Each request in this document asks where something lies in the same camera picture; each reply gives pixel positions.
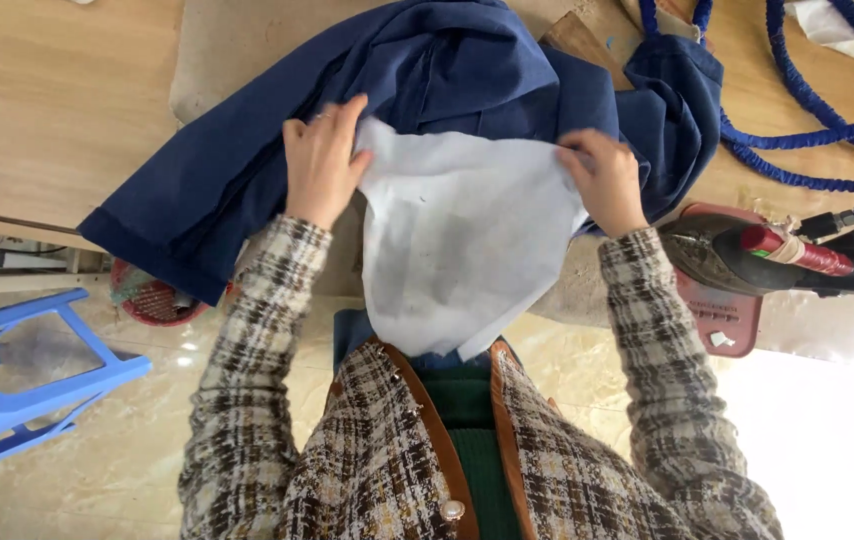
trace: green sweater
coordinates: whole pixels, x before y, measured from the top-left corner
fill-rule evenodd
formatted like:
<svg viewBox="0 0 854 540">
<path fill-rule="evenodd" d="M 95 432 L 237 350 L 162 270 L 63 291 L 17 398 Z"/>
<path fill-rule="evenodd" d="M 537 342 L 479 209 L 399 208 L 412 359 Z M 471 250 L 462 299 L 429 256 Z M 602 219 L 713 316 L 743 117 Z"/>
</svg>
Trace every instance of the green sweater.
<svg viewBox="0 0 854 540">
<path fill-rule="evenodd" d="M 456 367 L 417 371 L 457 449 L 481 538 L 520 540 L 520 524 L 500 460 L 490 403 L 490 371 Z"/>
</svg>

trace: sleeve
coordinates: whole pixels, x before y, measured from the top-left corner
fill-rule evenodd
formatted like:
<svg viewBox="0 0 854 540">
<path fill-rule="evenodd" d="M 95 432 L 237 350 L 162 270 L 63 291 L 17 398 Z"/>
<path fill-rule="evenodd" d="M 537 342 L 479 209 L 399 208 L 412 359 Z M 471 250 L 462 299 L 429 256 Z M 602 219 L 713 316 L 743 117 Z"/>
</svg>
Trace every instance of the sleeve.
<svg viewBox="0 0 854 540">
<path fill-rule="evenodd" d="M 178 485 L 183 538 L 274 534 L 298 458 L 284 378 L 331 239 L 281 215 L 248 247 L 241 296 L 191 399 Z"/>
<path fill-rule="evenodd" d="M 634 465 L 697 538 L 782 538 L 746 477 L 735 428 L 655 228 L 601 246 L 607 307 L 627 377 Z"/>
</svg>

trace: red basket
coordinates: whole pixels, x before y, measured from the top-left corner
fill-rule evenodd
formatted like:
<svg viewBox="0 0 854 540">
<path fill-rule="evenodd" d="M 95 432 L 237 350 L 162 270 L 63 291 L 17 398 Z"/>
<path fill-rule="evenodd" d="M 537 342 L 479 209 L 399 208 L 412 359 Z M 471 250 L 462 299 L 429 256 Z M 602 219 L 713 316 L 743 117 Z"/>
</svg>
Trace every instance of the red basket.
<svg viewBox="0 0 854 540">
<path fill-rule="evenodd" d="M 123 281 L 127 273 L 134 269 L 136 267 L 129 262 L 115 258 L 114 266 L 110 270 L 111 292 L 116 294 L 119 290 L 124 289 L 126 285 Z M 230 289 L 231 285 L 228 284 L 227 292 Z M 173 299 L 176 296 L 176 289 L 156 278 L 136 285 L 132 295 L 126 293 L 124 296 L 129 296 L 129 298 L 120 302 L 121 308 L 129 313 L 134 320 L 154 327 L 175 327 L 188 323 L 209 308 L 200 300 L 194 300 L 189 307 L 174 305 Z"/>
</svg>

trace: blue plastic stool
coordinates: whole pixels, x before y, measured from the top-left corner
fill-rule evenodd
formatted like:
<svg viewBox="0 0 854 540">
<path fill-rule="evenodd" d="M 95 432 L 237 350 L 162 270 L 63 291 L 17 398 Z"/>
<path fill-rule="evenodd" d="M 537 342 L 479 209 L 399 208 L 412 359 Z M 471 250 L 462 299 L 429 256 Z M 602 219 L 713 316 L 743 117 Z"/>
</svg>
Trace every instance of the blue plastic stool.
<svg viewBox="0 0 854 540">
<path fill-rule="evenodd" d="M 117 358 L 117 355 L 107 349 L 107 346 L 69 306 L 70 302 L 88 296 L 90 294 L 86 290 L 77 288 L 46 298 L 0 308 L 0 336 L 25 320 L 46 313 L 57 313 L 103 361 L 101 367 L 92 371 L 50 382 L 25 392 L 18 394 L 0 392 L 0 435 L 8 430 L 13 431 L 11 436 L 0 440 L 0 460 L 59 436 L 63 432 L 69 432 L 76 427 L 73 419 L 91 403 L 114 388 L 150 371 L 150 360 L 146 356 L 135 356 L 127 360 Z M 38 429 L 30 429 L 26 426 L 26 423 L 31 420 L 80 400 L 84 402 L 74 408 L 63 420 Z"/>
</svg>

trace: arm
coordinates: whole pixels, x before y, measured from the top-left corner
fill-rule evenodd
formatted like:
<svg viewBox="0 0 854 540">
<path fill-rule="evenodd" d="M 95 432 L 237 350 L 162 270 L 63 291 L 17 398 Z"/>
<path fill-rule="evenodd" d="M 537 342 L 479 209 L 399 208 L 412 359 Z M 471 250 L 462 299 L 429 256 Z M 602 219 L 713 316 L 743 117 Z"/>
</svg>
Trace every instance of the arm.
<svg viewBox="0 0 854 540">
<path fill-rule="evenodd" d="M 673 266 L 648 227 L 601 246 L 607 306 L 627 376 L 633 462 L 703 538 L 782 538 L 746 477 L 735 429 Z"/>
<path fill-rule="evenodd" d="M 257 255 L 192 399 L 178 486 L 184 538 L 247 538 L 280 520 L 298 457 L 283 380 L 331 238 L 279 216 L 248 248 Z"/>
<path fill-rule="evenodd" d="M 287 211 L 256 235 L 227 317 L 193 395 L 179 493 L 184 538 L 276 536 L 298 459 L 284 378 L 323 270 L 333 227 L 372 155 L 352 155 L 358 96 L 327 104 L 308 126 L 284 122 Z"/>
</svg>

